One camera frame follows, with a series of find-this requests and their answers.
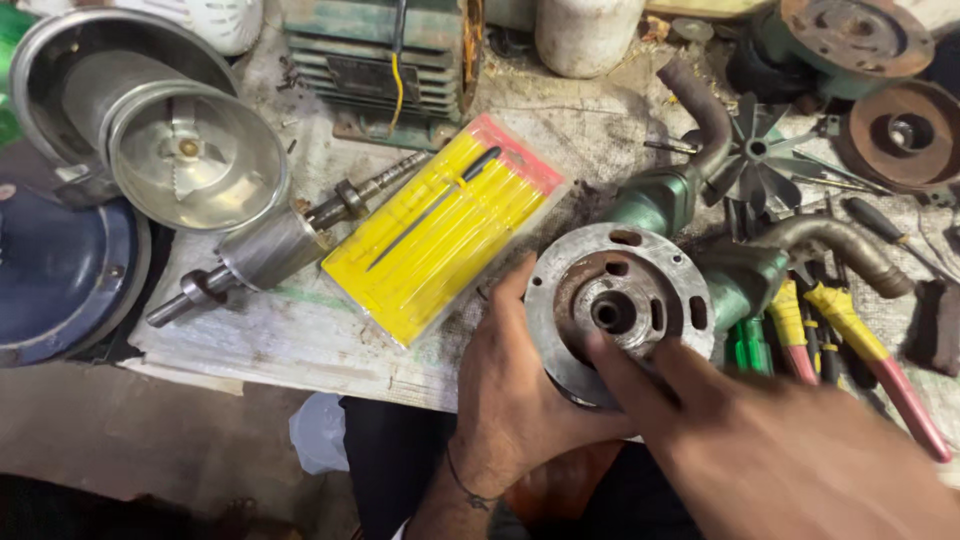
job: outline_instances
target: yellow wire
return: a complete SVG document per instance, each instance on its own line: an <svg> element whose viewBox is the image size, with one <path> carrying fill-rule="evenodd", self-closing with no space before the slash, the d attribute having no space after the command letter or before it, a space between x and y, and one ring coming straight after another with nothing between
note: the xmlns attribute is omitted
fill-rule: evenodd
<svg viewBox="0 0 960 540"><path fill-rule="evenodd" d="M387 137L394 134L396 121L400 118L400 107L403 106L403 81L400 80L400 70L396 67L396 53L391 53L390 57L394 66L394 80L396 81L396 109L394 110L394 119L390 121L390 129L387 130Z"/></svg>

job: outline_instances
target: wrist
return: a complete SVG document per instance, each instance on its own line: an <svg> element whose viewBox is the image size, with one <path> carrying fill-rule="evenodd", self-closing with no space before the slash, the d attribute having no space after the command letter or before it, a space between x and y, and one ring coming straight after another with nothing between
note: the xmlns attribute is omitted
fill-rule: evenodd
<svg viewBox="0 0 960 540"><path fill-rule="evenodd" d="M467 490L480 497L499 497L522 476L521 467L502 444L458 432L447 442L447 447L457 478Z"/></svg>

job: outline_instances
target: hand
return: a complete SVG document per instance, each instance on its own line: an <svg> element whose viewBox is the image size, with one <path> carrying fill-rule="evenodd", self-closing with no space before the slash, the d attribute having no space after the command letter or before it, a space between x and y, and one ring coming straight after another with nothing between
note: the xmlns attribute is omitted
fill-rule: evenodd
<svg viewBox="0 0 960 540"><path fill-rule="evenodd" d="M575 405L543 371L520 300L536 263L531 253L493 289L460 365L450 456L464 486L481 497L499 496L556 455L635 431L623 413Z"/></svg>
<svg viewBox="0 0 960 540"><path fill-rule="evenodd" d="M832 387L752 387L678 339L653 362L680 406L602 333L588 354L711 540L955 538L960 508L920 447Z"/></svg>

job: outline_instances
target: black thread bracelet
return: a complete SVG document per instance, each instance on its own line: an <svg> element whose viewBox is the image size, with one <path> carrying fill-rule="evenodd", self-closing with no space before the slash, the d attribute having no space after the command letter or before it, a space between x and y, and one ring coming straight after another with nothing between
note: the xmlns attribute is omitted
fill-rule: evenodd
<svg viewBox="0 0 960 540"><path fill-rule="evenodd" d="M480 497L476 493L473 493L472 491L468 490L467 487L464 486L464 484L460 481L460 477L457 476L457 471L453 468L453 458L450 457L449 443L446 445L446 462L449 463L450 465L450 475L453 476L453 481L456 482L457 487L462 489L464 493L467 494L467 504L469 504L471 508L474 508L477 510L482 509L486 512L489 512L490 507L487 506L487 503L496 503L497 501L500 500L499 497L494 497L492 499L485 499L483 497Z"/></svg>

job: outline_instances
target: white plastic container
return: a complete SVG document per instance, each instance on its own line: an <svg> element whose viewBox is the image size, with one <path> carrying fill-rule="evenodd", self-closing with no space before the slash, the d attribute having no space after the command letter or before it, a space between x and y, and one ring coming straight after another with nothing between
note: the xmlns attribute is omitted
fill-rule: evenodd
<svg viewBox="0 0 960 540"><path fill-rule="evenodd" d="M300 467L311 475L349 471L344 450L344 410L340 396L317 392L290 417L290 442L297 449Z"/></svg>
<svg viewBox="0 0 960 540"><path fill-rule="evenodd" d="M644 0L539 0L537 52L564 77L591 79L613 69L630 46Z"/></svg>
<svg viewBox="0 0 960 540"><path fill-rule="evenodd" d="M263 0L113 0L113 5L168 18L224 56L247 52L263 26Z"/></svg>

